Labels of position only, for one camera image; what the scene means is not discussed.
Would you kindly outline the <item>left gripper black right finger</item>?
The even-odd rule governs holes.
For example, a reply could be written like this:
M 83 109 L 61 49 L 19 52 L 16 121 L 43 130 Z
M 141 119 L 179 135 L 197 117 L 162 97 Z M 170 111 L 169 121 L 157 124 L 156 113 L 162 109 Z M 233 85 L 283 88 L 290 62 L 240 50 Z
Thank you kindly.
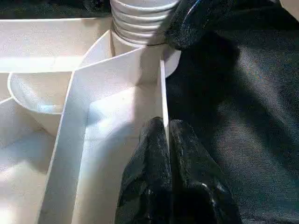
M 239 224 L 224 174 L 188 123 L 170 121 L 170 150 L 175 223 Z

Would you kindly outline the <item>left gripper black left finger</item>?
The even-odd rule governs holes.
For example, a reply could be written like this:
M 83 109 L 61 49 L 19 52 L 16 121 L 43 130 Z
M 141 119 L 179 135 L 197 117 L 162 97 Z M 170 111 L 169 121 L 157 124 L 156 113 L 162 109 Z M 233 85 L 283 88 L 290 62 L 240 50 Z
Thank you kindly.
M 118 224 L 168 224 L 172 177 L 163 119 L 154 117 L 141 129 L 139 142 L 121 180 Z

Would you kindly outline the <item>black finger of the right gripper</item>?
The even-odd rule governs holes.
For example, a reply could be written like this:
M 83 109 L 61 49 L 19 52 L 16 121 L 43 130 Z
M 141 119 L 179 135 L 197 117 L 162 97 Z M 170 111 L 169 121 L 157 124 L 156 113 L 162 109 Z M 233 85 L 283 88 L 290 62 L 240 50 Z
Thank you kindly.
M 209 0 L 182 0 L 174 12 L 165 41 L 175 49 L 187 49 L 204 34 L 205 19 L 210 13 Z

